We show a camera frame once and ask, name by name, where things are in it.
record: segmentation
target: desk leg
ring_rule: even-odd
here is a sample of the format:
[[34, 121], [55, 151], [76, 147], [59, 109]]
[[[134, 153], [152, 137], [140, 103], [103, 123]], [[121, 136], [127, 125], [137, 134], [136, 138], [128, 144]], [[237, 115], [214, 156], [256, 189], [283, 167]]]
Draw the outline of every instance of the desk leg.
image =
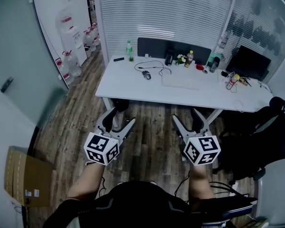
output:
[[[110, 110], [114, 107], [114, 104], [110, 98], [103, 97], [103, 100], [107, 110]], [[116, 116], [113, 118], [113, 126], [118, 127], [118, 121]]]
[[207, 122], [210, 124], [218, 117], [218, 115], [222, 112], [222, 109], [215, 109], [211, 115], [207, 118]]

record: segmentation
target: door handle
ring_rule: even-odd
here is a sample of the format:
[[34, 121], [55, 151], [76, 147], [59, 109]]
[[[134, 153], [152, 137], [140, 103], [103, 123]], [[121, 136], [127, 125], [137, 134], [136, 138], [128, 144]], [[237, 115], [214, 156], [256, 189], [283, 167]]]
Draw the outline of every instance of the door handle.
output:
[[4, 92], [8, 89], [8, 87], [10, 86], [11, 82], [13, 82], [13, 80], [14, 80], [14, 79], [13, 79], [12, 77], [9, 77], [9, 78], [4, 82], [4, 84], [2, 85], [0, 91], [1, 91], [2, 93], [4, 93]]

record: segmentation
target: cable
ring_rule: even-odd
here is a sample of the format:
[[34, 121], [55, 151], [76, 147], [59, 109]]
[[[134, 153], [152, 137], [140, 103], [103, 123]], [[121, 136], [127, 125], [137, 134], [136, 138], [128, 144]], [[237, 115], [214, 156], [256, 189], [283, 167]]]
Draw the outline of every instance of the cable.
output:
[[269, 88], [267, 88], [268, 87], [268, 85], [267, 84], [265, 84], [265, 83], [263, 83], [263, 82], [258, 82], [259, 84], [260, 84], [260, 88], [262, 88], [262, 87], [264, 87], [266, 90], [268, 90], [270, 93], [272, 93], [271, 92], [271, 90], [269, 89]]
[[238, 92], [237, 84], [234, 83], [234, 85], [231, 87], [231, 89], [230, 89], [231, 93], [237, 93]]
[[250, 215], [246, 215], [246, 216], [248, 216], [248, 217], [251, 218], [252, 220], [256, 220], [255, 218], [252, 218]]
[[104, 192], [106, 191], [106, 188], [105, 188], [105, 178], [104, 177], [101, 177], [104, 181], [103, 181], [103, 187], [99, 190], [99, 193], [98, 193], [98, 195], [99, 195], [99, 197], [101, 197], [102, 195], [100, 195], [100, 193], [101, 193], [101, 191], [102, 190], [104, 190]]
[[163, 65], [163, 63], [161, 62], [161, 61], [158, 61], [158, 60], [153, 60], [153, 61], [148, 61], [148, 62], [141, 62], [141, 63], [138, 63], [138, 64], [136, 64], [135, 66], [134, 66], [134, 69], [136, 70], [136, 71], [139, 71], [139, 72], [142, 72], [141, 70], [138, 70], [137, 68], [136, 68], [136, 66], [137, 65], [139, 65], [139, 64], [142, 64], [142, 63], [150, 63], [150, 62], [159, 62], [161, 65], [162, 65], [162, 67], [160, 67], [160, 66], [152, 66], [152, 67], [138, 67], [139, 69], [147, 69], [147, 68], [161, 68], [161, 70], [158, 72], [158, 74], [160, 75], [160, 76], [162, 76], [162, 71], [163, 70], [168, 70], [168, 71], [170, 71], [170, 74], [172, 74], [172, 71], [171, 71], [171, 69], [169, 69], [169, 68], [167, 68], [167, 67], [165, 67], [164, 65]]
[[175, 197], [176, 197], [177, 191], [179, 190], [179, 188], [181, 187], [181, 185], [189, 178], [189, 174], [190, 174], [190, 171], [188, 172], [188, 175], [185, 177], [185, 179], [183, 179], [183, 180], [180, 182], [179, 186], [178, 186], [177, 189], [175, 190], [175, 192], [174, 192], [174, 196], [175, 196]]
[[22, 209], [22, 208], [21, 208], [21, 207], [19, 207], [19, 206], [15, 206], [15, 207], [14, 207], [14, 210], [15, 210], [17, 213], [22, 214], [22, 212], [21, 212], [21, 211], [17, 211], [17, 210], [16, 210], [17, 208], [19, 208], [19, 209]]
[[225, 184], [225, 183], [223, 183], [223, 182], [220, 182], [220, 181], [210, 181], [209, 183], [217, 183], [217, 184], [221, 184], [221, 185], [223, 185], [223, 186], [225, 186], [225, 187], [228, 187], [229, 189], [231, 189], [231, 190], [233, 190], [234, 192], [237, 192], [236, 190], [234, 190], [231, 186], [229, 186], [229, 185], [227, 185], [227, 184]]
[[39, 17], [38, 17], [38, 19], [39, 19], [39, 21], [40, 21], [40, 23], [41, 23], [41, 25], [42, 25], [42, 28], [43, 28], [44, 32], [45, 32], [45, 33], [46, 33], [46, 35], [47, 35], [47, 38], [48, 38], [49, 42], [51, 43], [51, 45], [52, 45], [52, 47], [53, 47], [54, 51], [56, 52], [56, 50], [55, 50], [55, 48], [54, 48], [54, 46], [53, 46], [53, 44], [52, 44], [51, 40], [50, 40], [50, 39], [49, 39], [49, 37], [48, 37], [47, 31], [46, 31], [46, 29], [44, 28], [44, 26], [43, 26], [43, 23], [42, 23], [41, 19], [40, 19]]
[[230, 192], [216, 192], [214, 195], [220, 194], [220, 193], [230, 193]]
[[223, 190], [226, 190], [226, 191], [229, 191], [229, 192], [232, 192], [232, 193], [235, 193], [236, 195], [241, 195], [239, 192], [235, 191], [235, 190], [232, 190], [232, 189], [228, 189], [228, 188], [224, 188], [224, 187], [220, 187], [220, 186], [210, 186], [212, 188], [218, 188], [218, 189], [223, 189]]

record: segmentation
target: floor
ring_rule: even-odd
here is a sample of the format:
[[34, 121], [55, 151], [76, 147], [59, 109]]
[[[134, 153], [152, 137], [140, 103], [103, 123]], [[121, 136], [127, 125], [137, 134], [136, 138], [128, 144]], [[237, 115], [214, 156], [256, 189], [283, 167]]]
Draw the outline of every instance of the floor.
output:
[[[89, 132], [97, 118], [105, 112], [102, 99], [95, 91], [104, 72], [101, 49], [98, 48], [84, 63], [82, 76], [76, 79], [67, 95], [56, 107], [48, 122], [38, 134], [34, 156], [53, 165], [51, 185], [51, 207], [29, 208], [30, 227], [42, 227], [44, 221], [66, 198], [72, 183], [85, 166], [82, 152]], [[199, 110], [207, 117], [211, 111]], [[106, 167], [105, 187], [108, 193], [120, 181], [155, 181], [165, 191], [174, 194], [177, 186], [188, 174], [189, 164], [181, 161], [180, 139], [172, 126], [171, 115], [176, 114], [190, 127], [190, 108], [180, 105], [130, 102], [123, 119], [136, 117], [135, 127], [124, 149], [116, 161]], [[210, 126], [213, 134], [219, 135], [224, 121], [218, 117]], [[208, 165], [210, 181], [228, 183], [230, 176], [223, 171], [212, 175], [212, 165]], [[254, 196], [255, 184], [252, 179], [240, 180], [238, 191]], [[217, 194], [224, 197], [228, 194]], [[188, 199], [188, 182], [178, 191], [178, 197]], [[233, 220], [237, 227], [249, 221], [247, 216]]]

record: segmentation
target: desk surface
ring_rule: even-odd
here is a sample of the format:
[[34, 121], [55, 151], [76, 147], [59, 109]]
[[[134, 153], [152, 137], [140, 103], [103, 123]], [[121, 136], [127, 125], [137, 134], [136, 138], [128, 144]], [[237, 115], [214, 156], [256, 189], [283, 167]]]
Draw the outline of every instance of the desk surface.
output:
[[[113, 61], [119, 57], [124, 57], [125, 60]], [[185, 68], [172, 64], [168, 68], [174, 75], [202, 78], [198, 81], [197, 88], [163, 86], [162, 77], [158, 74], [159, 69], [146, 69], [151, 73], [151, 80], [146, 80], [141, 72], [134, 69], [137, 63], [152, 60], [159, 60], [164, 64], [164, 59], [135, 57], [134, 62], [129, 62], [125, 55], [113, 55], [98, 86], [96, 96], [243, 112], [258, 111], [269, 105], [273, 97], [265, 88], [260, 88], [260, 84], [254, 79], [249, 80], [252, 87], [238, 84], [237, 93], [232, 93], [226, 89], [224, 77], [220, 74], [221, 70], [216, 70], [215, 74], [210, 72], [204, 74], [198, 71], [195, 65]], [[140, 64], [136, 68], [152, 66]]]

